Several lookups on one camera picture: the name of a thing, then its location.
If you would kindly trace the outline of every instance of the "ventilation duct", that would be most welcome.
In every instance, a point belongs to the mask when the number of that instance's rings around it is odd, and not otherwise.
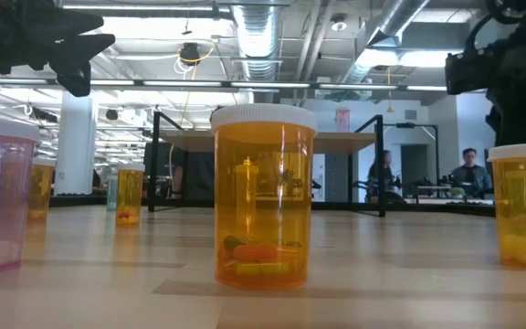
[[[234,5],[237,42],[243,58],[273,59],[277,52],[279,7],[266,5]],[[243,61],[243,74],[249,81],[272,81],[278,65],[272,61]],[[254,95],[256,102],[272,100],[272,96]]]
[[[364,39],[365,44],[361,45],[362,49],[367,49],[375,43],[402,33],[428,2],[429,0],[387,0],[375,29],[362,32],[367,36]],[[372,68],[358,65],[355,62],[340,82],[346,84],[361,83]]]

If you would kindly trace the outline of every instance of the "ceiling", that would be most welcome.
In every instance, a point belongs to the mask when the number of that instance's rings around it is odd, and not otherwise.
[[[65,5],[177,5],[184,8],[187,3],[200,5],[208,2],[194,0],[164,1],[164,0],[128,0],[120,1],[79,1],[65,0]],[[338,0],[331,1],[330,11],[333,14],[345,14],[344,23],[347,27],[342,31],[333,31],[328,25],[319,53],[315,56],[315,64],[311,70],[310,80],[337,82],[354,63],[359,55],[357,37],[363,22],[378,17],[384,0]],[[469,0],[431,0],[428,6],[420,12],[411,26],[418,24],[437,24],[437,26],[464,26],[479,12],[480,1]],[[278,26],[279,50],[276,60],[279,64],[280,81],[297,80],[296,71],[300,54],[304,47],[304,37],[308,29],[314,28],[313,40],[321,39],[319,30],[322,15],[326,15],[327,7],[320,10],[317,24],[311,23],[310,13],[316,0],[293,1],[292,5],[281,7]],[[93,79],[126,79],[126,80],[243,80],[244,71],[242,58],[237,43],[235,23],[226,19],[186,18],[184,10],[176,10],[179,18],[163,17],[154,11],[133,10],[131,15],[137,16],[106,16],[104,27],[90,33],[109,33],[115,35],[116,43],[92,60]],[[184,43],[198,44],[200,55],[205,57],[195,69],[182,72],[183,66],[178,65],[178,51]],[[306,57],[310,63],[311,51]],[[55,79],[56,73],[50,68],[43,71],[33,71],[28,67],[14,68],[11,77],[14,78],[50,78]],[[393,66],[390,69],[372,69],[367,78],[373,83],[410,84],[427,86],[444,86],[444,72],[441,68],[416,68]],[[393,92],[395,99],[422,100],[429,99],[422,92]],[[139,131],[141,126],[150,129],[153,111],[156,109],[170,116],[174,121],[187,129],[207,129],[211,111],[217,106],[227,106],[253,101],[253,93],[239,92],[185,92],[185,91],[140,91],[140,90],[95,90],[92,97],[100,106],[98,132],[98,162],[106,164],[116,161],[141,161],[142,153],[138,146],[148,139]],[[371,101],[381,101],[389,97],[389,92],[375,91]],[[11,117],[19,120],[35,122],[27,112],[28,104],[60,117],[61,90],[1,88],[0,117]],[[135,120],[109,121],[107,110],[145,111],[141,116],[145,122]],[[131,127],[129,131],[121,128]],[[50,125],[42,131],[42,138],[49,143],[41,145],[40,150],[55,156],[58,127]],[[120,147],[108,147],[114,141]]]

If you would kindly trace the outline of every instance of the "white column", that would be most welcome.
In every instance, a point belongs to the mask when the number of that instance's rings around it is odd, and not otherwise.
[[[89,97],[62,94],[54,193],[90,194],[98,106]]]

